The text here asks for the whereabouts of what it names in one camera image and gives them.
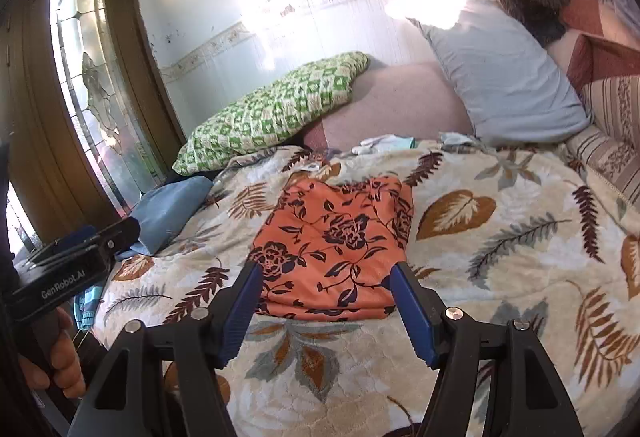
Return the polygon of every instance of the blue gripper pad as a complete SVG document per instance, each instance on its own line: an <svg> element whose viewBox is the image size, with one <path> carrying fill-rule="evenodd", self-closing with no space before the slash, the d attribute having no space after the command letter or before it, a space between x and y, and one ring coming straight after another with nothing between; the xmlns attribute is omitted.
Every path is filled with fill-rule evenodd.
<svg viewBox="0 0 640 437"><path fill-rule="evenodd" d="M402 323L409 334L416 356L423 359L427 365L433 365L436 362L437 354L433 345L431 324L422 310L408 278L398 264L391 268L390 285L391 294L398 306Z"/></svg>
<svg viewBox="0 0 640 437"><path fill-rule="evenodd" d="M242 340L254 315L255 307L262 291L262 267L255 265L244 286L236 296L222 327L222 347L218 359L223 366L238 355Z"/></svg>

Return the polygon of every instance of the blue cloth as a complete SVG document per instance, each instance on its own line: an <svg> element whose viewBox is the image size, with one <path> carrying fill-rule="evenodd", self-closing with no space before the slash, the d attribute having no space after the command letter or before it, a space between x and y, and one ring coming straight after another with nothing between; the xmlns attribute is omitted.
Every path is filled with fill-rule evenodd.
<svg viewBox="0 0 640 437"><path fill-rule="evenodd" d="M152 257L166 247L198 211L212 186L209 179L197 176L145 194L131 211L130 216L140 223L140 237L130 249Z"/></svg>
<svg viewBox="0 0 640 437"><path fill-rule="evenodd" d="M198 211L213 183L206 177L167 184L145 194L130 216L140 223L140 237L130 249L116 255L117 260L141 255L152 256L181 232L184 224ZM105 283L89 287L74 298L74 317L79 330L94 325Z"/></svg>
<svg viewBox="0 0 640 437"><path fill-rule="evenodd" d="M98 309L104 283L89 287L74 297L74 318L79 331L87 331L94 325L95 311Z"/></svg>

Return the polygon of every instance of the human hand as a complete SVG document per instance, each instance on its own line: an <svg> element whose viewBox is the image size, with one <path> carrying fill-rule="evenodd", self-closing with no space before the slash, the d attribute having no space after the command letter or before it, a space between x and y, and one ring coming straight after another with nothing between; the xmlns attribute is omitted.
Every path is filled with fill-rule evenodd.
<svg viewBox="0 0 640 437"><path fill-rule="evenodd" d="M53 381L62 388L65 397L72 399L84 394L84 377L82 377L80 358L76 352L74 342L66 332L67 329L73 326L73 320L62 307L58 307L56 311L58 312L60 335L51 347L51 366L56 370L53 375ZM49 376L42 369L19 354L18 360L20 361L24 378L27 381L27 386L31 390L46 390L49 388Z"/></svg>

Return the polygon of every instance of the light blue pillow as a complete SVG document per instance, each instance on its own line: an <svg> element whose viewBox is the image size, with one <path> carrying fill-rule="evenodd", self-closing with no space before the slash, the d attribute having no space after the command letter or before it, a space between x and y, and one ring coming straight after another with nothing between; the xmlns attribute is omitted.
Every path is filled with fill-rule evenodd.
<svg viewBox="0 0 640 437"><path fill-rule="evenodd" d="M470 0L449 30L412 23L430 43L484 143L560 142L589 126L566 76L495 2Z"/></svg>

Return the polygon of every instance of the striped cushion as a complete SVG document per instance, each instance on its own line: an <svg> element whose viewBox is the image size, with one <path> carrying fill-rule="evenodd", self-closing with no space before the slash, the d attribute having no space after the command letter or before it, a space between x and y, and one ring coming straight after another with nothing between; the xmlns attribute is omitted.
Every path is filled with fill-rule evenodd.
<svg viewBox="0 0 640 437"><path fill-rule="evenodd" d="M640 76L619 76L586 84L580 99L606 135L640 149Z"/></svg>
<svg viewBox="0 0 640 437"><path fill-rule="evenodd" d="M574 157L603 175L640 209L640 156L633 146L593 125L574 135L566 145Z"/></svg>

